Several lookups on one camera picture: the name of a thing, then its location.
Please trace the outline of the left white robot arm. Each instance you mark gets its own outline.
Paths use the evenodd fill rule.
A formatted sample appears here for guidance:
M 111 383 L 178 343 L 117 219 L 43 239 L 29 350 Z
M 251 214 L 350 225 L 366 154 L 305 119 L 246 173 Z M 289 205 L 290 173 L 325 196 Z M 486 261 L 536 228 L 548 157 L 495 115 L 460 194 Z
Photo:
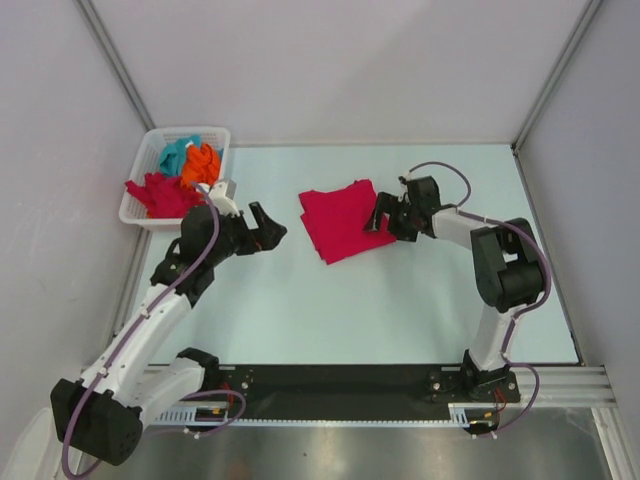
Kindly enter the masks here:
M 223 213 L 213 204 L 196 206 L 181 222 L 150 279 L 137 312 L 103 354 L 76 381 L 61 379 L 50 400 L 62 453 L 70 449 L 118 466 L 139 444 L 144 431 L 183 399 L 229 399 L 216 356 L 187 348 L 151 378 L 145 369 L 174 328 L 214 281 L 214 270 L 233 256 L 275 249 L 287 233 L 257 202 L 256 222 L 242 212 Z

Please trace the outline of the white plastic laundry basket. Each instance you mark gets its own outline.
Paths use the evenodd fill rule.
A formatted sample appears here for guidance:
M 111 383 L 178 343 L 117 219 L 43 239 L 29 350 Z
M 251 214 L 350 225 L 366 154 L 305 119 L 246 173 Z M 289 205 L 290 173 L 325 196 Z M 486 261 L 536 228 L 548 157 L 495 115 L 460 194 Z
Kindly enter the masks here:
M 190 138 L 193 135 L 199 136 L 203 143 L 209 144 L 221 153 L 220 177 L 224 178 L 231 141 L 230 131 L 223 127 L 181 126 L 156 128 L 144 135 L 134 159 L 129 179 L 142 185 L 147 173 L 154 174 L 160 171 L 161 152 L 167 145 Z M 137 225 L 150 231 L 178 230 L 182 220 L 181 217 L 151 218 L 147 208 L 128 192 L 123 194 L 119 218 L 125 224 Z

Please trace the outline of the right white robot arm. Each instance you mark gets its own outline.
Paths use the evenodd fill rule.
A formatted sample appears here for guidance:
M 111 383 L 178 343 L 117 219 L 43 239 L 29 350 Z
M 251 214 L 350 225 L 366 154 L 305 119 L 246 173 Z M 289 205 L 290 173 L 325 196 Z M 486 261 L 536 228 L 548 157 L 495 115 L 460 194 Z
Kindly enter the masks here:
M 526 219 L 497 221 L 444 204 L 431 176 L 399 181 L 404 193 L 378 194 L 364 230 L 385 231 L 405 242 L 425 235 L 471 252 L 484 306 L 455 389 L 473 401 L 484 401 L 508 378 L 510 344 L 519 318 L 550 294 L 548 262 Z

